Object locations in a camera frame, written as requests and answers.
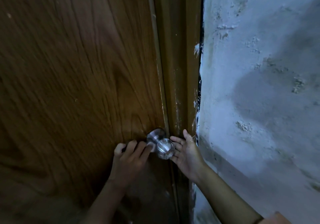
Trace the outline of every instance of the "metal door knob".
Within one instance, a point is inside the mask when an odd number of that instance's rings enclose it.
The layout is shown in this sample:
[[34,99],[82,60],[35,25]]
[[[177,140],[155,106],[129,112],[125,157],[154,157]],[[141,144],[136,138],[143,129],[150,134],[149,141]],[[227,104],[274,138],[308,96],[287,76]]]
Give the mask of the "metal door knob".
[[169,159],[174,155],[174,144],[166,137],[163,129],[155,129],[146,136],[146,144],[152,146],[151,152],[155,152],[161,159]]

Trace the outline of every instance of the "door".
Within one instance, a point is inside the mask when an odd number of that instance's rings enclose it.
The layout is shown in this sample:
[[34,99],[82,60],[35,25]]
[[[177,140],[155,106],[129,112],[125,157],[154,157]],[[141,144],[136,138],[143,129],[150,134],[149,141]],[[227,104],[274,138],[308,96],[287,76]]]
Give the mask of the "door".
[[[73,223],[119,142],[165,127],[149,0],[0,0],[0,220]],[[176,223],[151,155],[122,221]]]

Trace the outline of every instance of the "brown door frame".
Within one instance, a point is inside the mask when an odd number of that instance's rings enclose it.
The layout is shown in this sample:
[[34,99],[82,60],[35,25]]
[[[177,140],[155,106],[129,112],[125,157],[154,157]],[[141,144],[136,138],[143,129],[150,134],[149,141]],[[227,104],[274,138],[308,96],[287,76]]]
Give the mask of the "brown door frame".
[[[150,9],[167,132],[182,137],[183,129],[187,129],[198,141],[196,113],[200,106],[203,0],[153,2],[150,0]],[[193,223],[194,186],[176,165],[171,164],[171,171],[179,222]]]

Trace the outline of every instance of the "wall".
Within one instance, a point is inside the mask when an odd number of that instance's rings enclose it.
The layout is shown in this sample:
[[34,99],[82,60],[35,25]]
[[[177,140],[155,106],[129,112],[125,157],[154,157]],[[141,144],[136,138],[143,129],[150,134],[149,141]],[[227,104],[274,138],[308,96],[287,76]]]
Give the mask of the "wall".
[[318,223],[320,0],[205,0],[200,74],[206,161],[264,217]]

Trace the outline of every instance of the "person's left arm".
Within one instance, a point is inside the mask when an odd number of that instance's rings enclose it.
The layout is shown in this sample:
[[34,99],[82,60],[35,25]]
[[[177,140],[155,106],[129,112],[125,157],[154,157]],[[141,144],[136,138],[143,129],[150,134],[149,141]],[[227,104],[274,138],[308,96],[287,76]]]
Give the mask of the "person's left arm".
[[111,223],[127,187],[146,164],[151,147],[141,141],[130,141],[125,152],[125,144],[119,143],[114,150],[112,169],[103,189],[90,207],[83,223]]

